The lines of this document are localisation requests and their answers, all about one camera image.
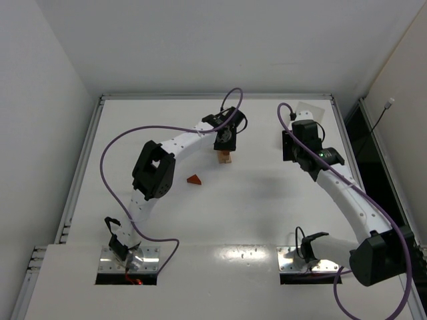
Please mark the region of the light wood plank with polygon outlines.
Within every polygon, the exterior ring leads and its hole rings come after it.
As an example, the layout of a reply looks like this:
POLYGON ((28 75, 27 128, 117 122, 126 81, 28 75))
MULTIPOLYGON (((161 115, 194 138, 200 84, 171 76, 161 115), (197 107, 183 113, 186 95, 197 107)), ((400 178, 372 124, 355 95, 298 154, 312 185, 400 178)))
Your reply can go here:
POLYGON ((230 154, 218 153, 218 162, 220 164, 228 164, 232 162, 232 157, 230 154))

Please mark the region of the white perforated box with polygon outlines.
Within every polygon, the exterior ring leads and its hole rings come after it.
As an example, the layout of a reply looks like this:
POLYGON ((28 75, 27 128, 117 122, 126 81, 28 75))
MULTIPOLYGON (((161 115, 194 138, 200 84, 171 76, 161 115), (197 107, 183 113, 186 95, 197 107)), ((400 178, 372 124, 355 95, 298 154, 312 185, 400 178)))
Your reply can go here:
POLYGON ((322 122, 325 110, 312 104, 299 101, 296 107, 296 121, 311 119, 318 123, 322 122))

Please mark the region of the red-brown triangle block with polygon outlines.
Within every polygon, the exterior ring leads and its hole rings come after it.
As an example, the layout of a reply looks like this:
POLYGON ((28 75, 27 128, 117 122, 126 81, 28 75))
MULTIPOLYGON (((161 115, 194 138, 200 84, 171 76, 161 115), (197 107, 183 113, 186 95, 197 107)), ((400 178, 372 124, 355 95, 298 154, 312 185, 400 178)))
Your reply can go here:
POLYGON ((192 175, 186 179, 187 183, 194 185, 202 185, 201 179, 197 175, 192 175))

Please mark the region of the red-brown arch block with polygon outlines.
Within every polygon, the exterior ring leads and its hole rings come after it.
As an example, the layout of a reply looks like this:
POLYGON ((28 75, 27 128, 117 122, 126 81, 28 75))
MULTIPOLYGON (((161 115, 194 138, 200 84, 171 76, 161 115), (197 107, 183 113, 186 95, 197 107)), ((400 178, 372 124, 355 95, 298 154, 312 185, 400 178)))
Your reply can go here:
POLYGON ((230 156, 230 152, 229 151, 218 151, 218 154, 224 157, 228 157, 230 156))

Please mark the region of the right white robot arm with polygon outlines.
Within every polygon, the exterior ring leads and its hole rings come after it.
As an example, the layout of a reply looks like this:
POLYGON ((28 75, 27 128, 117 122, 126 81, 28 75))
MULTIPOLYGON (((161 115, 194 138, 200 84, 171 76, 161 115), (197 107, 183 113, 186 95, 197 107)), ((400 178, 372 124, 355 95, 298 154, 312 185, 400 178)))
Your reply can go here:
POLYGON ((366 199, 344 158, 333 147, 322 146, 318 124, 309 111, 292 113, 290 119, 291 129, 282 133, 284 161, 297 163, 332 198, 357 239, 355 243, 339 240, 323 231, 305 236, 301 259, 333 261, 351 270, 366 287, 407 272, 414 243, 410 228, 393 229, 366 199))

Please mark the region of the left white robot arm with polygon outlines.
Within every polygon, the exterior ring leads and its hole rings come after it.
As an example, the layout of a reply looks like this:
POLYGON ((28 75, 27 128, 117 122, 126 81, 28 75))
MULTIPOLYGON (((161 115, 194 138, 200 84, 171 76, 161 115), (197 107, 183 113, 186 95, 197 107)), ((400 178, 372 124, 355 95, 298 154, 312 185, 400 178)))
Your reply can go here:
POLYGON ((191 129, 164 125, 136 127, 119 134, 107 144, 99 162, 101 181, 124 210, 127 223, 123 224, 111 217, 106 217, 105 223, 111 235, 108 246, 121 262, 130 262, 131 255, 139 249, 141 240, 135 239, 133 232, 136 232, 140 239, 153 243, 175 242, 175 248, 170 254, 174 256, 179 247, 179 239, 148 237, 138 225, 148 220, 155 204, 169 192, 173 185, 175 168, 184 159, 210 146, 216 151, 229 153, 235 151, 240 123, 247 125, 248 120, 237 107, 221 108, 218 114, 205 116, 191 129), (106 153, 120 138, 145 129, 176 130, 181 134, 160 143, 153 140, 145 143, 131 172, 133 192, 130 204, 124 205, 106 180, 104 173, 106 153))

